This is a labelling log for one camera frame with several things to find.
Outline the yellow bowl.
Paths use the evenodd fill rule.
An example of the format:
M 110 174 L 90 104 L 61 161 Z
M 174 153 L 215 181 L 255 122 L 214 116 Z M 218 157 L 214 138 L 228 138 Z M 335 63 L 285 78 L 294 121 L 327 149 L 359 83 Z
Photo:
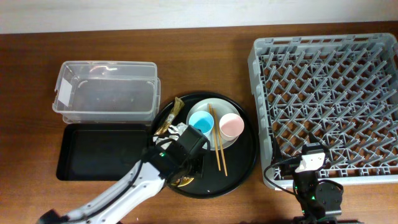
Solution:
M 177 179 L 175 182 L 172 182 L 171 186 L 183 187 L 183 186 L 186 186 L 186 185 L 190 184 L 193 180 L 194 180 L 193 177 L 184 177 L 183 176 L 183 177 Z

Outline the white napkin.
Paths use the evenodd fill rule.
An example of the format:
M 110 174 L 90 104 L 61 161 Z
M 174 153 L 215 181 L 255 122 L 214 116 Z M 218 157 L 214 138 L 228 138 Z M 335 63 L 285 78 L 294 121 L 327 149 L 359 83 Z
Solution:
M 179 123 L 176 126 L 171 124 L 164 134 L 161 134 L 160 136 L 155 136 L 152 138 L 152 140 L 154 143 L 159 143 L 167 139 L 173 139 L 176 141 L 187 128 L 188 126 L 185 123 Z

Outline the blue cup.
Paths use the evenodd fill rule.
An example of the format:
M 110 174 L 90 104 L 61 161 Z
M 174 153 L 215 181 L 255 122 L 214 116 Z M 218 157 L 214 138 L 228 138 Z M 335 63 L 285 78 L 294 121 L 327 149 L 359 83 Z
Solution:
M 214 126 L 214 119 L 207 111 L 194 112 L 188 119 L 188 124 L 198 129 L 205 136 L 209 136 Z

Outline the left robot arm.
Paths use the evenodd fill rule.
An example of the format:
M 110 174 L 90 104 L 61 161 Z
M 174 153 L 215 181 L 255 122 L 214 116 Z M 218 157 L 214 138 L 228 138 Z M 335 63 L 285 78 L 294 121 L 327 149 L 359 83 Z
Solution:
M 119 223 L 143 201 L 158 194 L 167 184 L 188 176 L 194 161 L 210 151 L 209 139 L 188 125 L 182 133 L 156 134 L 149 137 L 151 146 L 142 153 L 134 167 L 118 182 L 87 204 L 61 216 L 49 210 L 38 224 Z

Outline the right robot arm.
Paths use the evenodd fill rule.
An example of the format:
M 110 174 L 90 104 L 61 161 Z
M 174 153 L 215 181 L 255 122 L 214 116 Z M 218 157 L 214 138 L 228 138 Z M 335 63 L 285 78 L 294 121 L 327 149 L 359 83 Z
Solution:
M 302 152 L 288 158 L 281 165 L 282 175 L 293 177 L 293 194 L 299 202 L 303 215 L 295 217 L 294 223 L 336 223 L 341 215 L 343 186 L 332 180 L 320 180 L 317 172 L 323 169 L 330 150 L 312 133 Z

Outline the grey dishwasher rack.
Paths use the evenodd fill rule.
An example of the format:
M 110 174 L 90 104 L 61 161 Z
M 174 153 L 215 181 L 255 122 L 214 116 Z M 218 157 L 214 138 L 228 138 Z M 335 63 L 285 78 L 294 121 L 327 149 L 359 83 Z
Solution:
M 264 184 L 312 133 L 330 149 L 318 177 L 343 185 L 397 182 L 397 39 L 390 33 L 268 37 L 248 57 Z

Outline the round black serving tray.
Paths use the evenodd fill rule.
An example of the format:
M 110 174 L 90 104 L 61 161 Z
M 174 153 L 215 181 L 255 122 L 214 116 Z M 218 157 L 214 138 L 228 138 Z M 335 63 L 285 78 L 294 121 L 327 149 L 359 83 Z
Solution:
M 232 145 L 224 148 L 227 175 L 218 170 L 216 155 L 214 149 L 211 149 L 205 154 L 203 177 L 195 178 L 183 187 L 168 185 L 174 192 L 191 198 L 215 198 L 228 194 L 239 187 L 250 176 L 259 152 L 259 138 L 249 115 L 237 102 L 218 93 L 201 91 L 181 96 L 180 99 L 185 106 L 174 119 L 173 124 L 187 122 L 190 110 L 197 103 L 213 98 L 224 100 L 232 105 L 232 109 L 237 111 L 244 120 L 244 131 Z

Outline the pink cup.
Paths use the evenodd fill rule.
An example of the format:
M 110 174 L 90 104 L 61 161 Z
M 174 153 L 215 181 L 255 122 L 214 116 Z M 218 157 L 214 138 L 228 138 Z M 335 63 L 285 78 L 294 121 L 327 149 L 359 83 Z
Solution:
M 243 132 L 244 121 L 240 115 L 228 113 L 221 117 L 219 126 L 221 137 L 226 141 L 232 141 Z

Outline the right wooden chopstick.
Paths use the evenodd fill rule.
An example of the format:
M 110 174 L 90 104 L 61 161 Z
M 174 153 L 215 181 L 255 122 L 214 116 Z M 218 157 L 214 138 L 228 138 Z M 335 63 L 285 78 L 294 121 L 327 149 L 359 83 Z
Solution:
M 218 140 L 217 148 L 220 149 L 221 160 L 222 160 L 223 169 L 224 169 L 224 174 L 227 177 L 228 176 L 228 170 L 227 170 L 225 156 L 224 156 L 224 147 L 223 147 L 222 138 L 221 138 L 221 130 L 220 130 L 220 126 L 219 126 L 219 121 L 218 121 L 216 110 L 214 108 L 212 108 L 212 112 L 213 112 L 214 119 L 215 119 L 215 127 L 216 127 L 215 133 L 217 134 L 216 138 Z

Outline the wooden chopstick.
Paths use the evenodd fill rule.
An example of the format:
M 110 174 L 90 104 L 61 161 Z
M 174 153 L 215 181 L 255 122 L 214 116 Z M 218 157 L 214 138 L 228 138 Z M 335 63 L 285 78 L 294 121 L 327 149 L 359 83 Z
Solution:
M 218 141 L 217 141 L 216 129 L 215 129 L 216 128 L 215 127 L 216 121 L 215 121 L 215 116 L 214 116 L 211 104 L 208 104 L 208 109 L 209 109 L 209 112 L 210 112 L 210 114 L 211 114 L 211 116 L 213 118 L 213 127 L 212 127 L 213 144 L 214 144 L 214 147 L 215 147 L 215 154 L 216 154 L 216 161 L 217 161 L 217 165 L 218 165 L 218 170 L 221 171 L 220 157 L 219 157 L 219 154 L 218 154 Z
M 221 130 L 220 130 L 220 126 L 219 126 L 219 121 L 218 121 L 216 110 L 214 108 L 212 108 L 212 112 L 213 112 L 214 119 L 215 119 L 215 127 L 216 127 L 215 133 L 217 134 L 216 138 L 218 140 L 217 148 L 220 149 L 221 160 L 222 160 L 223 169 L 224 169 L 224 174 L 227 177 L 228 176 L 228 170 L 227 170 L 225 156 L 224 156 L 224 147 L 223 147 L 222 138 L 221 138 Z

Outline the gold snack wrapper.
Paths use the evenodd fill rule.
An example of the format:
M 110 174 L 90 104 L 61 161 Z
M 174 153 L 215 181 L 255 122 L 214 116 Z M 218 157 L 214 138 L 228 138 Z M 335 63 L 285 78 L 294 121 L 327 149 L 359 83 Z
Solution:
M 164 134 L 168 130 L 169 126 L 172 124 L 172 121 L 175 119 L 175 117 L 179 114 L 179 112 L 184 106 L 185 103 L 180 98 L 175 97 L 174 107 L 171 109 L 165 121 L 162 123 L 162 125 L 157 129 L 157 131 L 154 134 L 155 135 Z

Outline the left wooden chopstick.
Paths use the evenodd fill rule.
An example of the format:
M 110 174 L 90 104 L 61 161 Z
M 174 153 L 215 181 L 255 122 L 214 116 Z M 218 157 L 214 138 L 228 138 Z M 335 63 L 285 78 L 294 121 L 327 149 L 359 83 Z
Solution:
M 215 147 L 215 154 L 216 154 L 216 161 L 217 161 L 217 165 L 218 165 L 218 170 L 221 171 L 220 157 L 219 157 L 219 154 L 218 154 L 218 141 L 217 141 L 216 129 L 215 129 L 216 128 L 215 127 L 216 121 L 215 121 L 215 116 L 214 116 L 211 104 L 208 104 L 208 109 L 209 109 L 209 112 L 210 112 L 210 114 L 211 114 L 211 116 L 213 118 L 213 127 L 212 127 L 213 144 L 214 144 L 214 147 Z

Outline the grey plate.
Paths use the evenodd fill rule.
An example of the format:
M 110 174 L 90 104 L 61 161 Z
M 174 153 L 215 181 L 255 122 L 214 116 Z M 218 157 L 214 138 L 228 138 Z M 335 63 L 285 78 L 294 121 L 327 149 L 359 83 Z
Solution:
M 238 110 L 228 101 L 222 100 L 220 98 L 207 98 L 204 100 L 199 101 L 198 103 L 195 103 L 193 106 L 191 106 L 190 111 L 188 112 L 187 118 L 186 118 L 186 124 L 188 124 L 190 117 L 192 116 L 193 113 L 197 111 L 208 111 L 208 104 L 211 104 L 212 109 L 216 111 L 218 121 L 220 121 L 221 117 L 228 114 L 228 113 L 234 113 L 237 115 L 240 115 Z M 210 150 L 215 151 L 215 144 L 213 142 L 214 138 L 212 133 L 209 134 L 208 139 L 210 140 Z M 227 141 L 223 138 L 221 138 L 222 143 L 223 143 L 223 148 L 226 149 L 230 147 L 231 145 L 234 144 L 234 142 L 238 139 L 238 137 Z

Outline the black rectangular tray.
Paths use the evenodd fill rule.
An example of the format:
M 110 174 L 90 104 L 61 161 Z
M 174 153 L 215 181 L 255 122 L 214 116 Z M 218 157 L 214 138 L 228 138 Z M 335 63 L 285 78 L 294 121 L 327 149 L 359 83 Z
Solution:
M 117 181 L 149 145 L 143 124 L 69 124 L 64 132 L 56 176 L 63 181 Z

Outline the clear plastic bin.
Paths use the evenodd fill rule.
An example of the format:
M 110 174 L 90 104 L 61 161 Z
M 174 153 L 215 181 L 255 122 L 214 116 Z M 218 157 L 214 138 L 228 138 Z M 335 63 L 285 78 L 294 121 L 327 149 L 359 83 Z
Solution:
M 150 123 L 160 105 L 160 79 L 153 62 L 66 61 L 52 104 L 66 123 Z

